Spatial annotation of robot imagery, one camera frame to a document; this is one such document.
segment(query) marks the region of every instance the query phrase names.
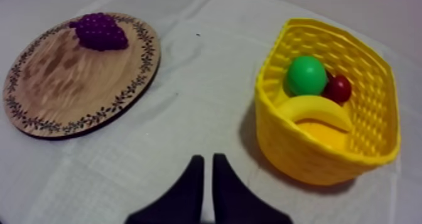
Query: wooden plate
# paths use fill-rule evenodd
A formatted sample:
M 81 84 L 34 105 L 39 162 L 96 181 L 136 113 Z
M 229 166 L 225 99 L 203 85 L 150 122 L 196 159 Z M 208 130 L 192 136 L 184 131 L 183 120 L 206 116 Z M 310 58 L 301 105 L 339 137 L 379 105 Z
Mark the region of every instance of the wooden plate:
M 108 13 L 129 48 L 79 46 L 68 20 L 35 39 L 17 58 L 3 89 L 4 108 L 19 130 L 36 137 L 71 136 L 106 123 L 131 105 L 158 68 L 155 31 L 137 18 Z

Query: yellow basket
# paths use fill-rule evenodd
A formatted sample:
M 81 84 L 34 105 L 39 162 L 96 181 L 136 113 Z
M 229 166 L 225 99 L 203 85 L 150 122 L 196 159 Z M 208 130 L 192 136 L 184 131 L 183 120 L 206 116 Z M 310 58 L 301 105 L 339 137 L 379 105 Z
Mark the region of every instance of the yellow basket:
M 350 80 L 352 96 L 344 105 L 354 125 L 349 133 L 322 124 L 296 124 L 277 111 L 288 98 L 283 89 L 287 67 L 300 55 L 312 55 Z M 348 32 L 317 20 L 286 23 L 258 75 L 255 106 L 264 155 L 305 183 L 330 185 L 355 178 L 393 161 L 399 151 L 398 100 L 390 66 Z M 309 125 L 316 133 L 306 130 Z

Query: floral border pattern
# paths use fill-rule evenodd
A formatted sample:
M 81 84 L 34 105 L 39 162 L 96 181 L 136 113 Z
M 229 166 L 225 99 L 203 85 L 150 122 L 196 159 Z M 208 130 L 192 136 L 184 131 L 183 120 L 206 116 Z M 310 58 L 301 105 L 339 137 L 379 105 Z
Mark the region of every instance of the floral border pattern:
M 8 77 L 8 84 L 6 90 L 8 96 L 5 98 L 6 106 L 9 108 L 11 116 L 13 119 L 20 121 L 23 124 L 23 128 L 32 127 L 34 130 L 47 131 L 49 134 L 53 132 L 62 132 L 64 136 L 76 133 L 81 131 L 84 128 L 92 127 L 93 125 L 98 125 L 102 121 L 105 121 L 110 116 L 113 116 L 117 111 L 122 110 L 124 103 L 127 99 L 133 98 L 138 87 L 141 87 L 146 84 L 147 76 L 144 75 L 147 72 L 150 72 L 153 68 L 153 56 L 156 51 L 153 46 L 154 36 L 150 35 L 149 31 L 144 27 L 144 24 L 139 22 L 136 18 L 119 16 L 117 14 L 111 14 L 111 16 L 118 23 L 131 24 L 136 30 L 139 40 L 144 42 L 142 49 L 144 53 L 141 55 L 142 64 L 139 66 L 140 73 L 136 76 L 134 80 L 131 81 L 131 84 L 122 90 L 119 95 L 115 96 L 114 101 L 108 107 L 101 107 L 96 112 L 92 114 L 87 114 L 81 117 L 78 121 L 69 122 L 67 125 L 62 125 L 53 121 L 44 120 L 38 117 L 28 117 L 28 111 L 22 109 L 22 105 L 16 100 L 16 97 L 13 93 L 16 91 L 16 87 L 19 83 L 19 78 L 21 76 L 21 66 L 26 63 L 28 57 L 30 57 L 35 49 L 41 44 L 41 42 L 50 35 L 57 34 L 59 31 L 68 28 L 68 22 L 56 26 L 52 29 L 49 29 L 38 37 L 30 47 L 20 55 L 20 58 L 16 64 L 10 70 Z

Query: red cherry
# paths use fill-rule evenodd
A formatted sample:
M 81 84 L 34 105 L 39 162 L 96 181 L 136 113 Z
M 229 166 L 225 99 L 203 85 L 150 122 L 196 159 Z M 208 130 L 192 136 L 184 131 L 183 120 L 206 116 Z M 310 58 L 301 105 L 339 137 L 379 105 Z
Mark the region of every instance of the red cherry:
M 327 83 L 322 95 L 334 102 L 343 103 L 352 95 L 352 86 L 345 76 L 337 75 Z

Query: white tablecloth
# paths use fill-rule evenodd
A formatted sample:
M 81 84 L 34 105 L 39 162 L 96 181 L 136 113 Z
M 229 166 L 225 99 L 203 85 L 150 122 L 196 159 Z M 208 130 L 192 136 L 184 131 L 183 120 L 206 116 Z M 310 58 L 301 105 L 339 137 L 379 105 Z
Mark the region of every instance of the white tablecloth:
M 33 38 L 95 11 L 127 13 L 156 29 L 162 49 L 157 77 L 121 118 L 67 141 L 30 138 L 0 109 L 5 224 L 123 223 L 162 195 L 194 154 L 205 157 L 203 219 L 212 221 L 215 152 L 225 153 L 240 179 L 295 223 L 421 223 L 422 69 L 407 58 L 349 30 L 394 69 L 402 153 L 354 183 L 312 188 L 280 175 L 258 153 L 253 88 L 287 19 L 332 21 L 280 0 L 0 0 L 0 81 Z

